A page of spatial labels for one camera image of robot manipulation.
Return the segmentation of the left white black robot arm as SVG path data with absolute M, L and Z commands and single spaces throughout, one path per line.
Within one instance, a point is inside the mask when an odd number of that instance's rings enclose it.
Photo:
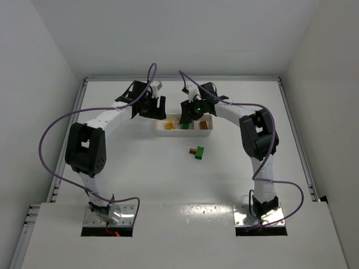
M 106 139 L 122 123 L 137 115 L 165 119 L 165 97 L 158 94 L 161 88 L 160 81 L 134 81 L 109 110 L 85 123 L 76 122 L 70 128 L 65 162 L 80 176 L 91 211 L 107 224 L 117 223 L 120 212 L 103 172 L 107 160 Z

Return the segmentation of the green lego brick pair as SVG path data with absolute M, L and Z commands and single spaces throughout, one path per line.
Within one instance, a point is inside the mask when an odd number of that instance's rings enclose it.
M 201 146 L 198 146 L 195 153 L 195 158 L 201 160 L 204 154 L 204 148 Z

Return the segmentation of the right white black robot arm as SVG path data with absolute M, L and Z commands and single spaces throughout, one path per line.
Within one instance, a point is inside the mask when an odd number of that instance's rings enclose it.
M 218 96 L 211 82 L 198 89 L 187 85 L 182 89 L 188 99 L 181 102 L 181 124 L 189 124 L 204 114 L 223 118 L 240 128 L 242 146 L 251 159 L 254 171 L 252 196 L 253 217 L 258 219 L 279 206 L 274 188 L 273 159 L 279 144 L 271 116 L 265 109 L 253 110 L 234 105 L 226 96 Z

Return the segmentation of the brown square lego plate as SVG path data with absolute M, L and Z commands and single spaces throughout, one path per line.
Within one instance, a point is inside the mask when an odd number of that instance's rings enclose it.
M 199 128 L 201 130 L 208 130 L 208 125 L 207 125 L 207 122 L 204 120 L 204 121 L 200 121 L 199 122 Z

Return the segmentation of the yellow lego plate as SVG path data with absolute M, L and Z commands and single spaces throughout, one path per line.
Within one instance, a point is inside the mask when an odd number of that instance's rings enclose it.
M 173 122 L 170 121 L 165 124 L 165 128 L 166 128 L 166 130 L 173 130 L 173 129 L 175 129 L 175 126 L 174 126 Z

